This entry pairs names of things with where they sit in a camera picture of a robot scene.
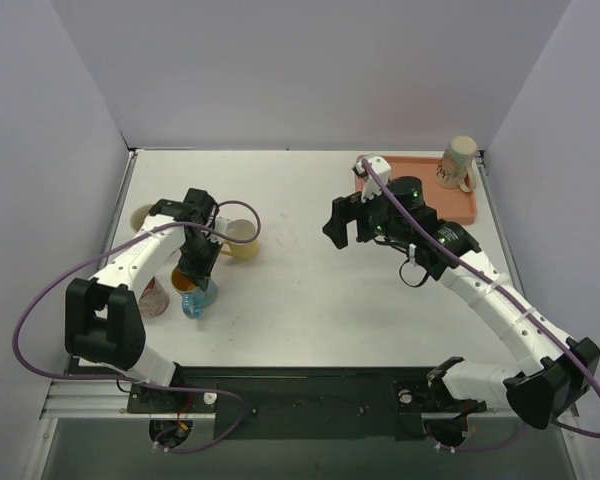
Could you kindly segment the blue-bottom cartoon mug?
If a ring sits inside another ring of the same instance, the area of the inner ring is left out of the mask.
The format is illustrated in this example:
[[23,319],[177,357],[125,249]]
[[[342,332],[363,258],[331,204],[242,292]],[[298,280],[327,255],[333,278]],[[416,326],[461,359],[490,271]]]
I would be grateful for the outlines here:
[[207,289],[201,289],[195,282],[185,277],[178,268],[171,272],[171,284],[181,297],[181,310],[190,319],[199,318],[203,310],[212,305],[218,294],[218,287],[209,279]]

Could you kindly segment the yellow mug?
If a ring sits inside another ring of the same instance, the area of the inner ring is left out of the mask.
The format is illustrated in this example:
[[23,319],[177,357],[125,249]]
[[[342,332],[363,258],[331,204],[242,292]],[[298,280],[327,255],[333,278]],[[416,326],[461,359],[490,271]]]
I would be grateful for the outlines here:
[[250,220],[238,219],[229,222],[227,234],[238,242],[226,240],[221,254],[238,261],[249,261],[254,258],[259,250],[256,238],[257,227]]

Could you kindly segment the pink cartoon mug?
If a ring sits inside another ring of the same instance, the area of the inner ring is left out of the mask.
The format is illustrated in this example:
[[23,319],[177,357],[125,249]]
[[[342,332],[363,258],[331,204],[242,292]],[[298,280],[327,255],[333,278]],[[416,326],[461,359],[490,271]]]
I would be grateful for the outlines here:
[[145,319],[163,314],[169,306],[169,295],[161,283],[153,277],[138,300],[140,314]]

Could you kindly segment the cream floral mug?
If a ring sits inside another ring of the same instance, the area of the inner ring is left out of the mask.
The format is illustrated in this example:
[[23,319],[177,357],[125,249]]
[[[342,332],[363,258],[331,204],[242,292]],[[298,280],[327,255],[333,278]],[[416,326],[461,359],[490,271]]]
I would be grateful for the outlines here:
[[151,204],[143,205],[135,209],[129,219],[129,225],[133,234],[137,234],[142,228],[146,217],[152,208]]

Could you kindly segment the cream green mug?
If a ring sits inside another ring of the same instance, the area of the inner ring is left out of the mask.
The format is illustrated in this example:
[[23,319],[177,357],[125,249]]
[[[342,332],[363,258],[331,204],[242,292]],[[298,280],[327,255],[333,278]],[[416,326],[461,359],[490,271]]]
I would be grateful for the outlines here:
[[477,152],[477,143],[471,137],[454,137],[437,164],[435,178],[438,185],[448,190],[473,192],[477,186],[473,168]]

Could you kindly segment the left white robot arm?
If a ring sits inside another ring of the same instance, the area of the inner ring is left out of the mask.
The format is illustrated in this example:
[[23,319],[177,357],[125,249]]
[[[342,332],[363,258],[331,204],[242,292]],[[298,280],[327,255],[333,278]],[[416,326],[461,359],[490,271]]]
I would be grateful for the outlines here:
[[133,245],[91,279],[72,280],[65,292],[67,352],[153,384],[150,399],[166,412],[183,405],[186,388],[173,378],[176,364],[146,343],[138,299],[175,251],[180,252],[181,274],[201,291],[208,289],[222,248],[211,233],[217,211],[215,199],[194,188],[181,202],[158,201]]

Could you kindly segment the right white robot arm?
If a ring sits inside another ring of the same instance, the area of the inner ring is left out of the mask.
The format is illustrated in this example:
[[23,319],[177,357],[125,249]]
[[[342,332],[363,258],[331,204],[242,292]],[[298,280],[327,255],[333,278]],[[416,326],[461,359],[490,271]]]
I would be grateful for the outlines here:
[[600,349],[557,328],[496,271],[477,240],[456,222],[427,206],[422,183],[399,177],[387,184],[390,201],[379,193],[338,197],[323,227],[333,244],[348,244],[354,222],[359,243],[375,241],[404,251],[427,277],[460,297],[495,333],[516,361],[513,368],[452,357],[431,370],[426,394],[438,409],[462,401],[511,408],[527,425],[545,429],[590,388]]

